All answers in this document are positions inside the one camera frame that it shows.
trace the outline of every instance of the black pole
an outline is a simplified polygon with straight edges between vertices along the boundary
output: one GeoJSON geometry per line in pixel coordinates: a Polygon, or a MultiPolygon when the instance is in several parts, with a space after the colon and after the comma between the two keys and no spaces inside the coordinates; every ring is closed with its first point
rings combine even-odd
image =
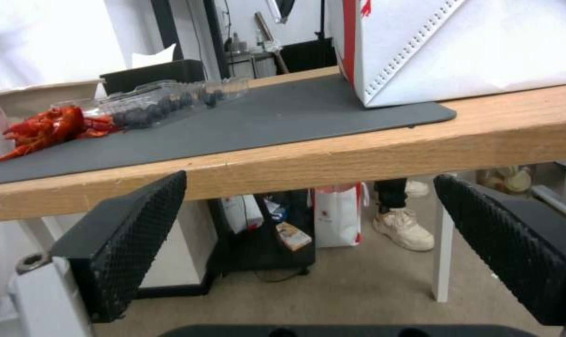
{"type": "Polygon", "coordinates": [[[319,66],[325,66],[326,56],[325,56],[325,40],[324,40],[324,0],[321,0],[321,21],[320,21],[320,31],[316,32],[317,37],[319,37],[319,66]]]}
{"type": "Polygon", "coordinates": [[[206,19],[210,28],[210,36],[212,38],[212,47],[217,57],[218,72],[221,79],[227,79],[229,75],[229,66],[225,56],[225,48],[223,47],[223,37],[221,37],[221,28],[218,23],[217,8],[214,6],[214,0],[204,0],[204,10],[206,11],[206,19]]]}
{"type": "Polygon", "coordinates": [[[173,60],[183,60],[181,43],[177,35],[177,28],[174,25],[173,12],[170,8],[169,0],[152,0],[151,3],[156,23],[159,26],[160,39],[163,41],[163,46],[166,48],[175,43],[173,60]]]}

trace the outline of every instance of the textured rubber pad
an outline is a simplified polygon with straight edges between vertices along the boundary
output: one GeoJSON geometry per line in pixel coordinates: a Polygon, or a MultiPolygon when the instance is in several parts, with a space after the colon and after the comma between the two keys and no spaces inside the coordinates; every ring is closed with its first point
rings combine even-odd
{"type": "Polygon", "coordinates": [[[545,325],[566,323],[566,218],[524,200],[454,177],[435,189],[472,249],[545,325]]]}
{"type": "Polygon", "coordinates": [[[52,247],[71,263],[92,322],[120,318],[177,216],[187,185],[180,171],[99,203],[52,247]]]}
{"type": "Polygon", "coordinates": [[[505,326],[381,325],[381,326],[187,326],[162,337],[533,337],[505,326]]]}

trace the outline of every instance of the blueberry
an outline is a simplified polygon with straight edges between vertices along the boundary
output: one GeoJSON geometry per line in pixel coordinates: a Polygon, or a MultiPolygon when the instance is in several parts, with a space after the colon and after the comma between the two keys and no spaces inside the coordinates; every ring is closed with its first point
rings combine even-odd
{"type": "Polygon", "coordinates": [[[181,107],[187,107],[192,105],[194,102],[193,96],[189,92],[185,92],[181,95],[181,107]]]}
{"type": "Polygon", "coordinates": [[[122,113],[122,112],[114,113],[112,115],[112,121],[119,128],[123,128],[123,127],[127,126],[127,117],[125,116],[125,113],[122,113]]]}
{"type": "Polygon", "coordinates": [[[225,99],[225,93],[222,90],[214,90],[214,96],[217,100],[222,101],[225,99]]]}
{"type": "Polygon", "coordinates": [[[175,111],[179,109],[178,98],[173,98],[172,100],[169,100],[169,102],[170,102],[170,111],[175,111]]]}
{"type": "MultiPolygon", "coordinates": [[[[154,106],[153,110],[160,112],[160,108],[156,104],[150,105],[154,106]]],[[[127,125],[132,128],[144,128],[150,126],[152,123],[150,107],[146,109],[135,108],[127,111],[125,119],[127,120],[127,125]]]]}
{"type": "Polygon", "coordinates": [[[158,105],[163,115],[167,115],[172,110],[169,96],[161,98],[158,105]]]}
{"type": "Polygon", "coordinates": [[[208,107],[213,108],[217,105],[217,96],[204,91],[202,92],[202,102],[208,107]]]}

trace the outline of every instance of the white shopping bag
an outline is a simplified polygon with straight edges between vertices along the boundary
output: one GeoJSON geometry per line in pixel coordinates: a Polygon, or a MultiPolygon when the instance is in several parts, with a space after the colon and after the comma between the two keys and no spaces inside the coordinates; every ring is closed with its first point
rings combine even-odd
{"type": "Polygon", "coordinates": [[[235,234],[262,226],[264,218],[252,194],[221,198],[221,203],[225,218],[235,234]]]}
{"type": "Polygon", "coordinates": [[[328,0],[367,107],[566,84],[566,0],[328,0]]]}
{"type": "Polygon", "coordinates": [[[317,247],[355,246],[362,240],[360,213],[368,205],[364,183],[315,188],[314,231],[317,247]]]}

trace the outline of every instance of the sneaker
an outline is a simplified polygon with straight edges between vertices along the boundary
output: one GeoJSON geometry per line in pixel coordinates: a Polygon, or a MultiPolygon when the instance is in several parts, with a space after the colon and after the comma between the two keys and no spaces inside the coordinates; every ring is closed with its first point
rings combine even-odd
{"type": "Polygon", "coordinates": [[[406,183],[406,194],[410,198],[422,198],[428,194],[428,183],[408,180],[406,183]]]}
{"type": "Polygon", "coordinates": [[[435,246],[433,235],[418,224],[416,213],[409,209],[392,208],[387,213],[379,213],[372,225],[377,232],[411,251],[430,251],[435,246]]]}

